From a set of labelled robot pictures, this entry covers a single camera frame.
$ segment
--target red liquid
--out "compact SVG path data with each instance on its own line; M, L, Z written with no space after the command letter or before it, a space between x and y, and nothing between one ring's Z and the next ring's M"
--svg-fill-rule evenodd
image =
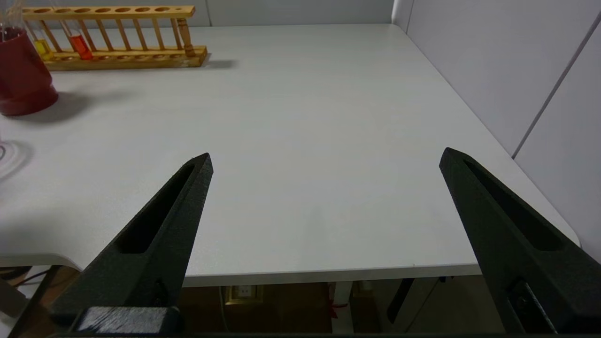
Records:
M11 39L0 42L0 112L25 115L51 106L58 94L27 33L20 28L5 32Z
M82 60L92 60L92 52L81 34L72 35L69 39L73 43L75 51L79 54L79 58Z

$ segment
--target wall seam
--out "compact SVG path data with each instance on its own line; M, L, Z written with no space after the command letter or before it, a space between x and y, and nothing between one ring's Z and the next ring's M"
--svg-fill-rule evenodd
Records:
M409 36L409 24L411 23L411 14L413 14L413 6L415 5L415 1L417 0L411 1L411 9L409 10L409 18L407 19L407 31L405 32L407 36Z
M209 18L209 26L213 26L213 21L211 21L211 11L209 10L209 0L204 0L204 6L207 9L207 17Z
M566 78L568 72L570 71L570 69L572 68L572 66L574 65L574 63L576 62L576 59L578 59L578 56L580 56L580 53L584 49L584 46L586 46L586 44L588 43L588 40L591 38L591 36L595 32L595 29L599 26L599 22L600 21L601 21L601 11L599 11L599 13L597 14L597 17L593 21L593 24L588 29L587 33L584 35L584 38L580 42L580 45L578 45L578 48L576 48L576 52L574 53L574 55L572 55L572 58L568 62L566 68L561 73L560 77L557 79L557 82L553 86L553 89L551 89L551 92L547 96L547 99L545 100L545 102L543 102L543 106L540 108L540 110L538 111L538 113L534 117L534 120L532 121L532 123L530 123L530 126L528 127L528 130L526 130L526 133L524 134L524 136L520 140L520 143L517 145L516 150L513 152L513 155L511 156L512 159L516 159L517 154L520 152L520 150L522 150L522 147L523 147L524 143L526 143L526 139L528 139L528 137L530 136L530 133L534 129L534 126L538 123L538 120L540 120L540 117L543 115L543 112L545 111L545 109L549 105L549 102L551 102L551 99L553 98L553 96L557 92L557 89L559 89L561 83Z

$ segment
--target yellow test tube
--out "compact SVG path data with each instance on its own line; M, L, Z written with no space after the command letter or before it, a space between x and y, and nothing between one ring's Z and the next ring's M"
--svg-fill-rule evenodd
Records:
M54 53L46 41L44 32L36 22L26 21L25 25L29 29L30 37L33 40L35 50L40 54L40 58L44 61L51 61L54 58Z

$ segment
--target white wall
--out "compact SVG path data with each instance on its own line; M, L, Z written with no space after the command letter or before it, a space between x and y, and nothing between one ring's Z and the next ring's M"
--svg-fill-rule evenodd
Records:
M394 0L207 0L213 26L390 23Z
M407 34L513 154L600 9L599 0L414 0Z
M60 0L61 6L195 5L189 26L310 25L318 23L390 23L394 0ZM49 0L27 0L47 7ZM132 27L130 20L124 26ZM104 23L115 28L112 21ZM141 25L151 27L150 20Z
M593 35L516 162L601 262L601 27Z

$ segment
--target test tube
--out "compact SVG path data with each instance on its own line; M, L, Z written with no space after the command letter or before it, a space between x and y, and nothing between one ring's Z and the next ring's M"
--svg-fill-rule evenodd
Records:
M40 28L40 24L37 22L26 21L25 25L29 28L29 33L34 41L34 47L38 54L40 54L40 58L44 61L51 61L54 58L54 53L46 41L46 37Z
M50 6L56 11L58 1L50 0ZM71 20L60 20L63 31L71 41L73 48L79 54L79 58L82 60L92 60L92 51L88 47L88 43L84 40L79 28Z

